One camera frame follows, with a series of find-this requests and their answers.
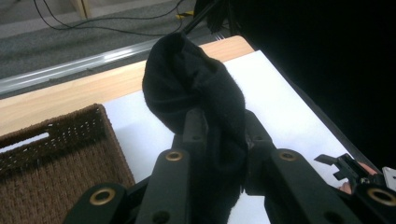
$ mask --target aluminum rail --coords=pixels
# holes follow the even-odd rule
[[[215,38],[215,40],[221,40],[225,38],[221,32],[211,35]],[[191,36],[191,39],[198,37],[198,35]],[[104,65],[106,63],[112,63],[118,60],[132,57],[136,54],[151,50],[158,40],[159,38],[152,39],[125,48],[114,49],[84,59],[75,60],[70,63],[62,63],[33,72],[0,79],[0,95],[7,92],[27,88],[43,82],[47,82],[54,78],[70,76],[78,72]]]

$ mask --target metal grommet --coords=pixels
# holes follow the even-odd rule
[[[103,205],[110,202],[116,196],[116,191],[111,188],[102,188],[91,195],[90,203],[93,205]]]
[[[166,154],[165,158],[169,161],[180,161],[181,158],[183,158],[183,154],[178,151],[171,151],[168,154]]]
[[[385,190],[372,188],[367,190],[367,194],[378,203],[396,206],[396,197]]]
[[[280,159],[284,161],[296,161],[297,157],[292,152],[281,152],[279,154]]]

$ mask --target gray floor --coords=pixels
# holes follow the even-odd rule
[[[92,14],[96,19],[109,17],[154,17],[170,11],[178,2],[178,0],[117,0],[112,1],[113,4],[110,5],[108,1],[90,1]],[[44,12],[45,5],[43,1],[37,0],[37,4],[40,11]],[[48,0],[48,4],[59,21],[68,24],[81,22],[81,18],[69,1]],[[178,7],[179,12],[193,10],[194,4],[195,0],[183,1]],[[29,86],[28,88],[17,88],[6,93],[1,92],[1,89],[4,89],[12,78],[16,79],[17,77],[19,79],[20,76],[30,77],[38,70],[83,60],[114,49],[153,41],[161,38],[162,35],[174,32],[181,22],[181,27],[184,27],[192,20],[192,17],[182,21],[177,20],[176,11],[172,11],[169,15],[156,20],[106,20],[84,25],[110,27],[146,34],[133,35],[96,28],[62,31],[50,29],[39,18],[32,0],[7,0],[0,5],[0,10],[2,12],[0,16],[0,34],[2,34],[0,36],[0,99],[145,60],[149,55],[149,51],[114,63],[90,67],[72,76],[49,77],[45,82]],[[49,24],[56,24],[48,13],[44,14],[44,17]],[[194,43],[199,45],[216,40],[218,35],[210,34],[205,27],[205,23],[202,22],[189,34],[189,37]]]

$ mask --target floor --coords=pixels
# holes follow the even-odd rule
[[[89,0],[92,17],[99,17],[123,10],[157,5],[170,0]],[[56,21],[48,13],[43,0],[37,6],[49,24]],[[46,1],[53,15],[62,22],[81,21],[71,0]],[[32,0],[2,0],[0,3],[0,38],[48,28],[39,17]]]
[[[47,0],[54,18],[48,13],[45,0],[35,1],[44,20],[51,26],[59,25],[54,18],[68,25],[85,21],[79,16],[71,0]],[[177,6],[179,13],[183,13],[193,10],[195,5],[195,0],[183,0],[181,4],[178,4],[181,2],[178,0],[88,0],[93,19],[166,16],[153,20],[93,21],[83,25],[91,26],[91,29],[81,27],[84,29],[58,31],[50,29],[40,18],[35,1],[6,0],[0,3],[0,99],[145,60],[149,55],[149,45],[152,46],[155,39],[175,31],[177,27],[180,31],[192,20],[192,17],[178,20],[175,7]],[[142,35],[96,29],[98,26],[138,32]],[[201,45],[224,36],[227,35],[211,34],[205,28],[205,22],[201,22],[191,32],[191,41]],[[89,64],[86,69],[61,76],[58,76],[58,72],[39,73],[56,66],[64,67],[66,63],[84,62],[88,58],[126,47],[142,51],[142,46],[146,48],[145,52],[134,54],[123,62],[118,60],[96,67]]]

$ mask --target white sheet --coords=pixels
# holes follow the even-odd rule
[[[245,95],[246,108],[256,114],[278,148],[300,152],[326,182],[338,187],[337,171],[313,161],[319,154],[338,157],[347,150],[305,104],[260,51],[225,63]],[[104,104],[136,181],[151,175],[158,155],[170,148],[173,134],[149,111],[139,91]],[[263,197],[243,194],[229,223],[269,223]]]

